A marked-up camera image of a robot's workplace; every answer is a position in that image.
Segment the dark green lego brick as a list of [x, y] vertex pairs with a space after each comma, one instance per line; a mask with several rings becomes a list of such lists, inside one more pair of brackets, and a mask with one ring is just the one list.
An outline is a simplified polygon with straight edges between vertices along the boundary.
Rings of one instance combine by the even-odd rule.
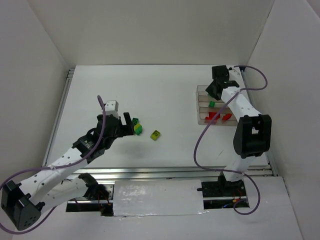
[[140, 122], [140, 120], [138, 119], [138, 118], [133, 118], [132, 119], [132, 122], [134, 123], [134, 125], [137, 125], [139, 122]]

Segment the small green lego brick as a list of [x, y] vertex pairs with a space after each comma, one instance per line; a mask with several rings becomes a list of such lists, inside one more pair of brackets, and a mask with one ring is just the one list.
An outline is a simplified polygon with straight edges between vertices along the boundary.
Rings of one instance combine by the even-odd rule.
[[209, 107], [209, 108], [214, 108], [214, 107], [215, 107], [215, 104], [216, 104], [216, 103], [215, 103], [214, 101], [210, 101], [209, 104], [208, 104], [208, 107]]

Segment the red rectangular lego brick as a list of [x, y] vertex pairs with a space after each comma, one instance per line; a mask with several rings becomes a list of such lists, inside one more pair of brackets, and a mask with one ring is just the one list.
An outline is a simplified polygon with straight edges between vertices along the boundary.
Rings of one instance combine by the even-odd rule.
[[[209, 123], [210, 121], [212, 121], [215, 117], [215, 115], [217, 114], [217, 112], [209, 112], [208, 116], [205, 117], [204, 122], [205, 123]], [[217, 121], [221, 118], [221, 115], [218, 114], [217, 117], [213, 120], [213, 123], [216, 124]]]

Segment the yellow-green sloped lego brick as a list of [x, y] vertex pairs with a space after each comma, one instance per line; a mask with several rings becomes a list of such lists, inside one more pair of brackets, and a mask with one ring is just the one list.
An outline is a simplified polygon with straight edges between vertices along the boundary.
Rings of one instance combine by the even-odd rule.
[[150, 138], [153, 141], [156, 141], [161, 136], [161, 133], [158, 130], [154, 130], [154, 132], [150, 135]]

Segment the red rounded lego brick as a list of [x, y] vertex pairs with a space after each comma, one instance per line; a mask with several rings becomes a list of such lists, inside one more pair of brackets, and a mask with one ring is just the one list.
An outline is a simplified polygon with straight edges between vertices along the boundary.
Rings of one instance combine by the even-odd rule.
[[228, 121], [231, 117], [232, 117], [232, 114], [231, 113], [227, 113], [222, 117], [222, 121], [223, 122]]

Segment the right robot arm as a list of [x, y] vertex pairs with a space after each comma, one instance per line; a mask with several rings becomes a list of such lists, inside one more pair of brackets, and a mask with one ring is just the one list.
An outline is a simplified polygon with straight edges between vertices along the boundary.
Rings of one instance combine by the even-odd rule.
[[208, 95], [221, 100], [237, 120], [233, 148], [238, 155], [223, 171], [227, 182], [238, 182], [257, 157], [270, 149], [272, 119], [256, 110], [243, 95], [235, 80], [230, 80], [230, 70], [225, 65], [213, 66], [212, 83], [206, 88]]

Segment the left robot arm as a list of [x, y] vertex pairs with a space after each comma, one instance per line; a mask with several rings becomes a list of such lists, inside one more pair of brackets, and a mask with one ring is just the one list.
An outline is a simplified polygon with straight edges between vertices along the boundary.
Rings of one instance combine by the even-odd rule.
[[117, 138], [134, 135], [134, 124], [128, 112], [97, 116], [97, 126], [76, 140], [71, 148], [48, 166], [31, 168], [34, 174], [19, 183], [9, 177], [1, 184], [1, 208], [20, 234], [36, 228], [35, 223], [47, 210], [73, 198], [97, 197], [102, 185], [89, 173], [74, 179], [69, 176], [102, 156]]

